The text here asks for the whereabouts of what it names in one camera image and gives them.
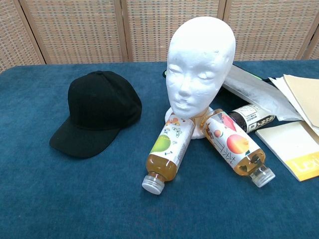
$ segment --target cap brim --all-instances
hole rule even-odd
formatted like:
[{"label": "cap brim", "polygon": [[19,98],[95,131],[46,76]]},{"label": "cap brim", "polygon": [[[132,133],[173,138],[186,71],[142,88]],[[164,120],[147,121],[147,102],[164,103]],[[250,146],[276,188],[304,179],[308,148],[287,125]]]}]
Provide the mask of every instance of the cap brim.
[{"label": "cap brim", "polygon": [[50,146],[68,155],[89,158],[101,153],[120,129],[86,130],[72,124],[70,117],[50,139]]}]

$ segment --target green apple illustration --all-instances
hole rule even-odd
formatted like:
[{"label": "green apple illustration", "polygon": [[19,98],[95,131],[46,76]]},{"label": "green apple illustration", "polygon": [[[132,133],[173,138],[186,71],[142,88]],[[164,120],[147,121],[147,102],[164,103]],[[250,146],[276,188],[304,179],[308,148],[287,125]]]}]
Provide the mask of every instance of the green apple illustration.
[{"label": "green apple illustration", "polygon": [[167,135],[165,135],[165,134],[161,134],[157,138],[157,140],[156,140],[156,142],[155,142],[155,144],[154,144],[154,146],[153,146],[153,148],[151,150],[151,153],[153,153],[153,152],[163,152],[163,151],[167,150],[169,148],[169,146],[170,146],[169,137]]}]

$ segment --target mannequin nose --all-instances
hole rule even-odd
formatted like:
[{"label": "mannequin nose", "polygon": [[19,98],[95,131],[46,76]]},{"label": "mannequin nose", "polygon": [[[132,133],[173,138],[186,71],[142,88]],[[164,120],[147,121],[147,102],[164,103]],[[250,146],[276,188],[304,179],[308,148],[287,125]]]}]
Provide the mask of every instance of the mannequin nose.
[{"label": "mannequin nose", "polygon": [[179,94],[181,96],[190,96],[190,77],[186,76],[179,89]]}]

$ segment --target blue felt surface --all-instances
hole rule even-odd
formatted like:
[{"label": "blue felt surface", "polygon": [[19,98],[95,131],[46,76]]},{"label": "blue felt surface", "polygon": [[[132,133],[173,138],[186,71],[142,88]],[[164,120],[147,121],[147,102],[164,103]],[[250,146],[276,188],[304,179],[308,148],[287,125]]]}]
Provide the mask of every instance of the blue felt surface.
[{"label": "blue felt surface", "polygon": [[[235,65],[262,78],[319,78],[319,60]],[[206,139],[191,141],[161,195],[141,187],[169,108],[165,68],[164,62],[20,66],[0,75],[0,238],[319,238],[319,177],[297,181],[254,133],[276,174],[262,188],[237,175]],[[96,70],[130,81],[143,112],[101,154],[78,160],[50,148],[49,140],[69,115],[69,84]],[[211,106],[230,111],[244,104],[222,89]]]}]

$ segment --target plastic bottle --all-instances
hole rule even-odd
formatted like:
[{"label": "plastic bottle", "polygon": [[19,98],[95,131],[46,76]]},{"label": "plastic bottle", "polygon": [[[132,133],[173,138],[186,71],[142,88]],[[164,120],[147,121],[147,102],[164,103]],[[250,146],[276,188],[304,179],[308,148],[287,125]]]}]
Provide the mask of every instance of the plastic bottle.
[{"label": "plastic bottle", "polygon": [[158,195],[164,183],[174,179],[194,128],[194,119],[181,119],[174,113],[170,115],[147,158],[148,175],[142,183],[144,189]]},{"label": "plastic bottle", "polygon": [[275,116],[269,115],[257,105],[248,104],[235,109],[228,113],[228,115],[246,132],[264,126],[265,124],[274,120]]},{"label": "plastic bottle", "polygon": [[223,110],[207,114],[200,128],[237,174],[250,176],[258,187],[275,177],[272,170],[264,165],[264,151]]}]

